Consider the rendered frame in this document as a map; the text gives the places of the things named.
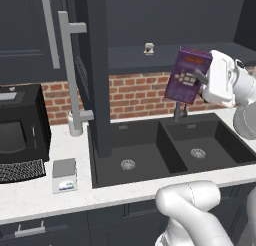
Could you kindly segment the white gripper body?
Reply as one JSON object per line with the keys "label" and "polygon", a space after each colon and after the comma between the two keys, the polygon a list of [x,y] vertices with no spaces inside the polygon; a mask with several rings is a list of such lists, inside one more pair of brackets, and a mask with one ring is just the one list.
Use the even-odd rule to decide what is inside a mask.
{"label": "white gripper body", "polygon": [[220,51],[211,50],[210,53],[212,62],[206,74],[208,84],[203,87],[202,97],[209,103],[232,108],[235,106],[235,62]]}

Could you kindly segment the purple cereal box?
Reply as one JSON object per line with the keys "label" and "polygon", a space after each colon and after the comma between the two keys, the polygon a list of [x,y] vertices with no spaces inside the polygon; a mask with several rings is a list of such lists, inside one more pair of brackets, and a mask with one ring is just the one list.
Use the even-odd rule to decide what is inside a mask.
{"label": "purple cereal box", "polygon": [[210,52],[180,47],[172,69],[165,96],[169,99],[193,103],[201,82],[193,75],[196,69],[206,74],[212,62]]}

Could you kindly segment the open dark cabinet door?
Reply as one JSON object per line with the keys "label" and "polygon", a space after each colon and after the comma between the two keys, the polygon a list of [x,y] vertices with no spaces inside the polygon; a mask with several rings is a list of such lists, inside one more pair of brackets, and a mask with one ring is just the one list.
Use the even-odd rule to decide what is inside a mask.
{"label": "open dark cabinet door", "polygon": [[79,66],[85,67],[78,76],[80,95],[94,114],[89,124],[98,156],[108,157],[112,144],[106,0],[75,0],[75,6],[77,21],[87,25],[87,32],[78,35]]}

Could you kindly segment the dark base cabinet door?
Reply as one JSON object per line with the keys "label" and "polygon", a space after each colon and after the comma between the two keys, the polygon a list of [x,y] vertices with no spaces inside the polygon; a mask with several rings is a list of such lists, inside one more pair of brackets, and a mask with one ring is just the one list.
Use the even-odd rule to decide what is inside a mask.
{"label": "dark base cabinet door", "polygon": [[87,217],[92,246],[155,246],[168,223],[154,200],[90,210]]}

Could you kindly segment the grey digital scale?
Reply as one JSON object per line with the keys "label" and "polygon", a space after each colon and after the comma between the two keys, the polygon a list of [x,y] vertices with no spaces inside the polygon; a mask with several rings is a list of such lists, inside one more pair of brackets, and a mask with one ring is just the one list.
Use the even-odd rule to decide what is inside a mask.
{"label": "grey digital scale", "polygon": [[53,162],[52,190],[54,194],[77,189],[77,168],[74,158]]}

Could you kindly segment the closed dark cabinet door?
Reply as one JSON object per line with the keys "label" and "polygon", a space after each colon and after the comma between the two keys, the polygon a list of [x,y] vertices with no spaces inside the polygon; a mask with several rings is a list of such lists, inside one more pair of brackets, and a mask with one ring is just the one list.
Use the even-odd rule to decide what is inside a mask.
{"label": "closed dark cabinet door", "polygon": [[66,70],[58,12],[65,0],[50,0],[60,68],[50,54],[42,0],[0,0],[0,84],[63,81]]}

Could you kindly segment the dark grey tap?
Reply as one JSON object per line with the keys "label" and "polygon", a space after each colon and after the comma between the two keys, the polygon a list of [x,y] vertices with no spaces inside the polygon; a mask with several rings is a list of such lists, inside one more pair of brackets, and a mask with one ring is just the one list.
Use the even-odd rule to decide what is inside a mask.
{"label": "dark grey tap", "polygon": [[180,118],[186,117],[187,116],[187,110],[186,110],[186,106],[187,104],[184,104],[184,108],[181,109],[180,108],[181,103],[179,101],[176,102],[176,107],[174,109],[174,116],[173,116],[173,120],[175,122],[178,122]]}

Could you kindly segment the black double sink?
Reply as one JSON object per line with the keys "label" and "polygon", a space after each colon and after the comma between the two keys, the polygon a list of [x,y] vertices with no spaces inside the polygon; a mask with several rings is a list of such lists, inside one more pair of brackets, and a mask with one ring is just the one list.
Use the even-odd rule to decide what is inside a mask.
{"label": "black double sink", "polygon": [[256,164],[254,152],[216,114],[111,125],[112,155],[89,143],[92,186],[115,186]]}

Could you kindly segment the white cylindrical jar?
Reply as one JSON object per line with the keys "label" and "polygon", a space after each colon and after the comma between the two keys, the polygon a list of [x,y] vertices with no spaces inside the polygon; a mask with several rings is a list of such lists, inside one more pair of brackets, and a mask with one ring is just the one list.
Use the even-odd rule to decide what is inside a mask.
{"label": "white cylindrical jar", "polygon": [[82,126],[80,126],[78,129],[75,128],[72,112],[68,113],[68,126],[69,126],[69,133],[71,136],[79,137],[83,134]]}

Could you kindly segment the black microwave oven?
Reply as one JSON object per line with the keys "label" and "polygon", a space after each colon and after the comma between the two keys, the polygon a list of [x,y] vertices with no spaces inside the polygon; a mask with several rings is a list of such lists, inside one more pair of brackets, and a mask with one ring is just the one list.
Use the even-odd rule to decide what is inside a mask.
{"label": "black microwave oven", "polygon": [[0,163],[47,162],[50,143],[41,85],[0,87]]}

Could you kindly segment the black mesh panel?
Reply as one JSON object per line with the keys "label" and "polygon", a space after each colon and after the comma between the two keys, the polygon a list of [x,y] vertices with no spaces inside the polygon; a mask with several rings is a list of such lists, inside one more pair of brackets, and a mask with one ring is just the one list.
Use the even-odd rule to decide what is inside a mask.
{"label": "black mesh panel", "polygon": [[23,182],[46,175],[44,162],[42,159],[0,164],[0,184]]}

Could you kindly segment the dark drawer front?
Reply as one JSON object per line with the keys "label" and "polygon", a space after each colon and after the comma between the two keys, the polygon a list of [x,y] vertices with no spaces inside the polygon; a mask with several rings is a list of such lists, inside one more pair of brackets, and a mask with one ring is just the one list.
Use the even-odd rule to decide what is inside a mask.
{"label": "dark drawer front", "polygon": [[90,246],[85,212],[0,225],[0,246]]}

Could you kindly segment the dark wall cabinet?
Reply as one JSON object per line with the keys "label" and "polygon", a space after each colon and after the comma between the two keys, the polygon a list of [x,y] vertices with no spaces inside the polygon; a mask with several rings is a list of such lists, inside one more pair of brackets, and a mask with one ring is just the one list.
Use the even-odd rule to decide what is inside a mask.
{"label": "dark wall cabinet", "polygon": [[[178,49],[256,66],[256,0],[106,0],[109,73],[166,72]],[[144,54],[146,43],[154,53]]]}

